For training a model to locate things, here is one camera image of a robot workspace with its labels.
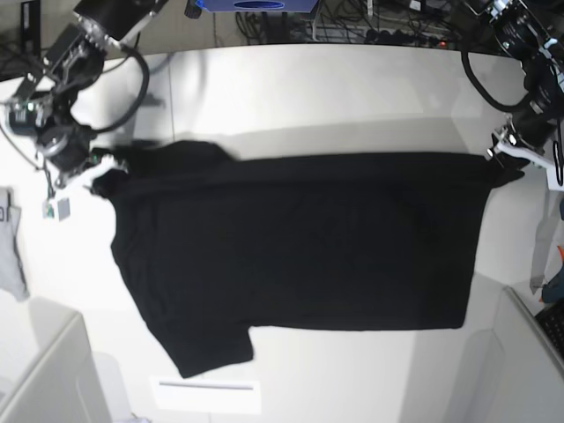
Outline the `blue box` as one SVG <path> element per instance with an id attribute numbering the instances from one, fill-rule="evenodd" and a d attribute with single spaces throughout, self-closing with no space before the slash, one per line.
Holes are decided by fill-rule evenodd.
<path id="1" fill-rule="evenodd" d="M 209 12 L 282 11 L 309 13 L 317 0 L 204 0 L 196 5 Z"/>

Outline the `grey partition panel right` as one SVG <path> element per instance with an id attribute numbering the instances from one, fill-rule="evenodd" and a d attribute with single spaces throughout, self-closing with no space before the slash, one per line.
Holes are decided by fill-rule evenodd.
<path id="1" fill-rule="evenodd" d="M 563 361 L 518 294 L 503 291 L 494 332 L 505 353 L 500 422 L 562 422 Z"/>

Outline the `black keyboard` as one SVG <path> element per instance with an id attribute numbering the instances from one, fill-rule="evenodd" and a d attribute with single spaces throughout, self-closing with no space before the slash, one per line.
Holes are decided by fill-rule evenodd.
<path id="1" fill-rule="evenodd" d="M 564 315 L 563 302 L 554 303 L 540 311 L 535 319 L 546 334 L 555 350 L 563 357 Z"/>

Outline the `grey folded garment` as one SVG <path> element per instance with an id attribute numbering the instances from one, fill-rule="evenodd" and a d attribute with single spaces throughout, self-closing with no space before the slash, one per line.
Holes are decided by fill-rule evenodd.
<path id="1" fill-rule="evenodd" d="M 16 301 L 29 298 L 17 247 L 21 210 L 12 204 L 12 190 L 1 188 L 1 289 Z"/>

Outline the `grey partition panel left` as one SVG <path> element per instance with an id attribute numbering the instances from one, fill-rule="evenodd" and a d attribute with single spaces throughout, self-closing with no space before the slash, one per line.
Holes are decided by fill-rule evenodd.
<path id="1" fill-rule="evenodd" d="M 56 328 L 1 402 L 2 422 L 110 422 L 81 314 Z"/>

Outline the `black T-shirt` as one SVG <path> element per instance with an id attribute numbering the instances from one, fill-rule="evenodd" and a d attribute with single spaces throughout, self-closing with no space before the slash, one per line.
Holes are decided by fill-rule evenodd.
<path id="1" fill-rule="evenodd" d="M 249 331 L 464 324 L 486 202 L 518 169 L 453 152 L 238 160 L 181 141 L 93 181 L 148 330 L 190 378 L 250 361 Z"/>

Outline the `grey partition panel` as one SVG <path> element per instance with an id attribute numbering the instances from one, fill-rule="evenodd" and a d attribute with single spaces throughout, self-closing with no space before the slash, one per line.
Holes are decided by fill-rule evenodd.
<path id="1" fill-rule="evenodd" d="M 2 422 L 110 422 L 81 314 L 56 328 L 1 402 Z"/>
<path id="2" fill-rule="evenodd" d="M 518 294 L 503 291 L 494 332 L 505 353 L 500 422 L 562 422 L 563 361 Z"/>

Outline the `black power strip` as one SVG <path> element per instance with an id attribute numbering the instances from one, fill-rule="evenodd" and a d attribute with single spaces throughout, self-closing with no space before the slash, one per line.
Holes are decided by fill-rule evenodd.
<path id="1" fill-rule="evenodd" d="M 415 48 L 447 48 L 446 40 L 428 36 L 421 33 L 406 33 L 401 30 L 388 31 L 369 29 L 366 32 L 364 43 L 367 45 L 387 45 Z"/>

